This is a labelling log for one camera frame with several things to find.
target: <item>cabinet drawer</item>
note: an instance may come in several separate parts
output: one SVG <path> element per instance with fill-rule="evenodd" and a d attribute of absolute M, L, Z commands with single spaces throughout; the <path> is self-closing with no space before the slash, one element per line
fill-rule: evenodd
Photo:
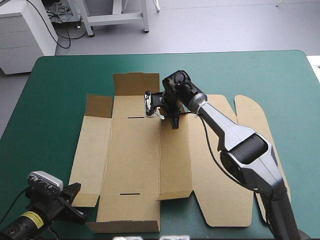
<path fill-rule="evenodd" d="M 28 24 L 22 16 L 0 18 L 0 34 L 30 31 Z"/>
<path fill-rule="evenodd" d="M 0 68 L 5 74 L 31 72 L 43 53 L 39 46 L 23 46 L 0 49 Z"/>
<path fill-rule="evenodd" d="M 31 31 L 0 34 L 0 49 L 29 47 L 38 45 Z"/>

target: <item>gray floor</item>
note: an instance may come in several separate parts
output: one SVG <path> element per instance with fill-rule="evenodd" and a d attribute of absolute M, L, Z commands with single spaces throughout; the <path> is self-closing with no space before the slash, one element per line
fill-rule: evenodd
<path fill-rule="evenodd" d="M 301 50 L 320 55 L 320 0 L 159 0 L 156 12 L 148 0 L 150 32 L 143 24 L 101 26 L 95 37 L 73 40 L 71 48 L 57 47 L 56 55 L 153 54 Z M 108 14 L 111 0 L 87 0 L 92 15 Z M 130 0 L 127 12 L 140 8 Z M 71 36 L 84 32 L 68 28 Z M 64 29 L 57 26 L 57 32 Z M 0 71 L 0 136 L 27 82 L 29 74 Z"/>

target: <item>white metal frame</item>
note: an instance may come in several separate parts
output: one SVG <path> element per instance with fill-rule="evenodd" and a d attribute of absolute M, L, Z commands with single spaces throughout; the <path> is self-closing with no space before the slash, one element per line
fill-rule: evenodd
<path fill-rule="evenodd" d="M 124 5 L 122 0 L 113 0 L 112 15 L 90 16 L 86 0 L 77 0 L 80 8 L 81 17 L 85 25 L 87 34 L 94 36 L 93 26 L 129 24 L 143 20 L 144 32 L 149 32 L 147 0 L 141 0 L 142 12 L 123 13 L 127 7 L 128 0 L 125 0 Z M 160 11 L 159 0 L 153 0 L 155 8 Z"/>

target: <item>green table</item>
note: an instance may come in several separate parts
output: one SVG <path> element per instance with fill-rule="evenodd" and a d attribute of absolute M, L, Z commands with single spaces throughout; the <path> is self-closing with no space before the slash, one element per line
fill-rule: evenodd
<path fill-rule="evenodd" d="M 0 215 L 27 186 L 31 171 L 43 170 L 68 183 L 87 94 L 113 96 L 113 73 L 160 73 L 164 78 L 179 69 L 186 70 L 206 93 L 225 95 L 232 106 L 234 96 L 242 94 L 263 107 L 290 184 L 297 224 L 311 237 L 320 238 L 320 84 L 301 51 L 40 58 L 0 140 Z M 27 202 L 22 197 L 1 227 L 21 214 Z M 95 220 L 97 208 L 82 210 Z M 112 237 L 72 223 L 57 222 L 55 228 L 62 238 Z M 162 202 L 161 232 L 141 235 L 172 234 L 203 239 L 272 238 L 256 204 L 251 226 L 213 228 L 205 224 L 194 195 Z"/>

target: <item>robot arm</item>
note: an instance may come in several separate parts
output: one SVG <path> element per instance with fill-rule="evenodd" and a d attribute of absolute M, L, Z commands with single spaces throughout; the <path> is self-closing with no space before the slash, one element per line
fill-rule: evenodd
<path fill-rule="evenodd" d="M 217 149 L 224 168 L 240 185 L 260 193 L 274 238 L 310 239 L 297 228 L 272 144 L 253 129 L 237 125 L 214 108 L 185 71 L 176 71 L 162 83 L 164 92 L 145 93 L 147 117 L 153 117 L 157 107 L 161 107 L 170 117 L 172 129 L 177 129 L 182 105 L 197 113 L 219 137 Z"/>

